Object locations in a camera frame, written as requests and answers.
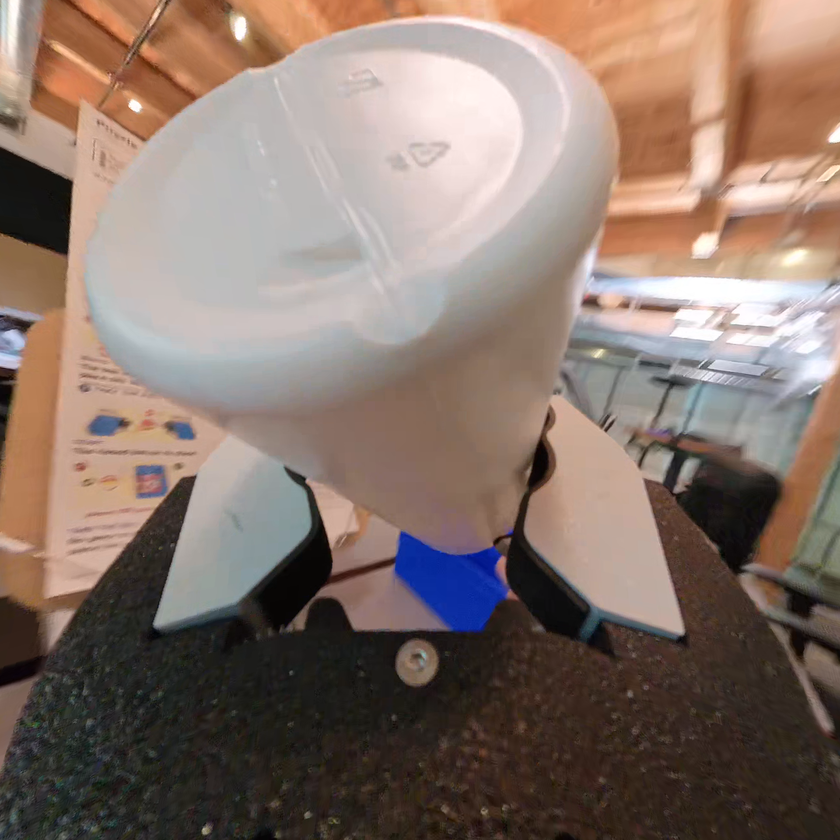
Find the dark chair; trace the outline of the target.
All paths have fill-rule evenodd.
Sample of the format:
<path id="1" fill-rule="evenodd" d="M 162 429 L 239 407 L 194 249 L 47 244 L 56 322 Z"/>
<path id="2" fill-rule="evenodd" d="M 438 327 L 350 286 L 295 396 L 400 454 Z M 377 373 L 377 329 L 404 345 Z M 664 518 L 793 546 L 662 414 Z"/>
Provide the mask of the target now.
<path id="1" fill-rule="evenodd" d="M 740 574 L 753 557 L 781 490 L 781 479 L 761 465 L 731 454 L 704 455 L 676 498 L 727 567 Z"/>

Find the printed instruction sheet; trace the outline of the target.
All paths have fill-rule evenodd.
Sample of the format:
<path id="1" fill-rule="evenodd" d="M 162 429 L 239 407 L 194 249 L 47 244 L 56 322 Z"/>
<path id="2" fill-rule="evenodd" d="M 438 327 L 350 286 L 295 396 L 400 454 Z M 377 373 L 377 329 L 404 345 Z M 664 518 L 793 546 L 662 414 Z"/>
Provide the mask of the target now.
<path id="1" fill-rule="evenodd" d="M 86 246 L 112 187 L 143 146 L 92 105 L 80 105 L 45 536 L 44 595 L 52 601 L 89 592 L 223 438 L 126 375 L 89 319 Z"/>

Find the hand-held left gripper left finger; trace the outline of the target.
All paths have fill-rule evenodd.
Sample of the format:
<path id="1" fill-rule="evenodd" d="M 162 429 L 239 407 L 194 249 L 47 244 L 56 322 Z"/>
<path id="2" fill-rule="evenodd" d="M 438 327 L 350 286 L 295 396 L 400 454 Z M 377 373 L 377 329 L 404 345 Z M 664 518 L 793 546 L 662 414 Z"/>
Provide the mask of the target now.
<path id="1" fill-rule="evenodd" d="M 256 635 L 282 632 L 332 568 L 306 479 L 229 435 L 196 475 L 152 626 L 170 635 L 240 621 Z"/>

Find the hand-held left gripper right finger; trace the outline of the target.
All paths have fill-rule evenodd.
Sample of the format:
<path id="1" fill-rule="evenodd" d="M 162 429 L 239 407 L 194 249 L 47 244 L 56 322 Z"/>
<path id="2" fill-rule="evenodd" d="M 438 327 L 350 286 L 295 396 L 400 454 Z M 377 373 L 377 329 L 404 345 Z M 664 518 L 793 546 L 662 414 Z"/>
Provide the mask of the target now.
<path id="1" fill-rule="evenodd" d="M 615 625 L 687 639 L 641 473 L 561 395 L 550 401 L 510 536 L 507 582 L 550 634 L 609 644 Z"/>

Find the blue plastic bin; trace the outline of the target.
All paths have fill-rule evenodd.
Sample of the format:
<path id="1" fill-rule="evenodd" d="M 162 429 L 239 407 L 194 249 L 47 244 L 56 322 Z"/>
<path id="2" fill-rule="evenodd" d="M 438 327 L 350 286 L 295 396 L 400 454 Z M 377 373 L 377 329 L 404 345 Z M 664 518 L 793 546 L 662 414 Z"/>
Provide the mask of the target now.
<path id="1" fill-rule="evenodd" d="M 508 585 L 497 572 L 500 560 L 494 548 L 452 554 L 401 532 L 395 574 L 449 630 L 478 632 L 508 598 Z"/>

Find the white cup with lid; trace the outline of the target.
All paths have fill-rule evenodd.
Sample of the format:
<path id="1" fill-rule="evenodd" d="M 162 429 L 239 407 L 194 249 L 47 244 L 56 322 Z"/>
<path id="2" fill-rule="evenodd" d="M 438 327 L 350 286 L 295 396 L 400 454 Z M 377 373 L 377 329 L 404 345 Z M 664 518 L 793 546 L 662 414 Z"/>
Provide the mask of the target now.
<path id="1" fill-rule="evenodd" d="M 91 321 L 154 394 L 398 529 L 512 529 L 618 166 L 547 39 L 353 28 L 168 123 L 87 246 Z"/>

